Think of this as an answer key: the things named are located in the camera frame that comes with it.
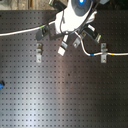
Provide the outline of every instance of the white cable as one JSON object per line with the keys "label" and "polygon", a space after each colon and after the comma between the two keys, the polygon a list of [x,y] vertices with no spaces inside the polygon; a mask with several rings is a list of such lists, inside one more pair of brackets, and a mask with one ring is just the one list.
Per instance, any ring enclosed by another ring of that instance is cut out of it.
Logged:
{"label": "white cable", "polygon": [[102,54],[102,52],[95,53],[95,54],[89,54],[89,53],[87,53],[86,50],[85,50],[85,48],[84,48],[84,44],[83,44],[83,40],[82,40],[81,36],[77,32],[75,32],[75,34],[80,38],[82,49],[83,49],[84,53],[87,56],[98,56],[98,55],[101,55]]}
{"label": "white cable", "polygon": [[26,33],[26,32],[31,32],[31,31],[36,31],[40,28],[43,28],[44,25],[40,26],[40,27],[36,27],[36,28],[32,28],[32,29],[28,29],[28,30],[21,30],[21,31],[16,31],[16,32],[10,32],[10,33],[3,33],[0,34],[0,36],[9,36],[9,35],[15,35],[15,34],[20,34],[20,33]]}
{"label": "white cable", "polygon": [[128,56],[128,53],[107,53],[110,56]]}
{"label": "white cable", "polygon": [[33,29],[28,29],[28,30],[21,30],[21,31],[17,31],[17,32],[4,33],[4,34],[0,34],[0,36],[15,35],[15,34],[20,34],[20,33],[35,31],[35,30],[38,30],[38,29],[40,29],[40,28],[37,27],[37,28],[33,28]]}

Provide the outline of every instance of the screw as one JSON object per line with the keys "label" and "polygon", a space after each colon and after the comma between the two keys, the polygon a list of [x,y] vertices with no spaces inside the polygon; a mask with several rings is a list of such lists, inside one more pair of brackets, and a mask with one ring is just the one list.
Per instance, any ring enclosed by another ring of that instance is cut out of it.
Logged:
{"label": "screw", "polygon": [[103,62],[106,62],[106,60],[104,59]]}
{"label": "screw", "polygon": [[74,46],[76,47],[77,46],[77,43],[75,43]]}

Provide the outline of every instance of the gray pegboard wall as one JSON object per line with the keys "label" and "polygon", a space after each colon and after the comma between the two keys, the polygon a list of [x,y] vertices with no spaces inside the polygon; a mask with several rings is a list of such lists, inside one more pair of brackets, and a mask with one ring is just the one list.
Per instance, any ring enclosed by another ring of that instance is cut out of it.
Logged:
{"label": "gray pegboard wall", "polygon": [[[128,52],[128,11],[98,12],[93,26],[110,52]],[[1,11],[0,33],[40,26],[51,11]],[[42,63],[36,63],[35,33],[0,37],[0,126],[4,128],[127,128],[128,56],[87,57],[62,38],[45,37]],[[100,50],[89,37],[88,52]]]}

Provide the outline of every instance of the metal clamp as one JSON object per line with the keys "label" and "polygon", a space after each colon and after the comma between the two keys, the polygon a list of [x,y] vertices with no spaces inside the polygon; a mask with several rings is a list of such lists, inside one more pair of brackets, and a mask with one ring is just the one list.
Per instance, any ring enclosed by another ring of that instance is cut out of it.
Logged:
{"label": "metal clamp", "polygon": [[41,63],[42,61],[42,44],[37,43],[37,49],[36,49],[36,62]]}
{"label": "metal clamp", "polygon": [[108,49],[106,48],[106,43],[101,44],[101,63],[107,63],[107,51]]}
{"label": "metal clamp", "polygon": [[[84,37],[86,36],[86,33],[84,32],[84,31],[82,31],[82,33],[80,34],[80,36],[81,36],[81,38],[82,39],[84,39]],[[80,38],[79,37],[77,37],[76,38],[76,40],[74,41],[74,43],[73,43],[73,46],[75,47],[75,48],[77,48],[79,45],[80,45]]]}

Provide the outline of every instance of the blue dot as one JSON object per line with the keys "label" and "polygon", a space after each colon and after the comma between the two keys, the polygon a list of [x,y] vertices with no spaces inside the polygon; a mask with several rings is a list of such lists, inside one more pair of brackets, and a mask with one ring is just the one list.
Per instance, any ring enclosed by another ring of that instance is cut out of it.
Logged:
{"label": "blue dot", "polygon": [[84,3],[84,0],[79,0],[79,2],[80,2],[81,4],[83,4],[83,3]]}

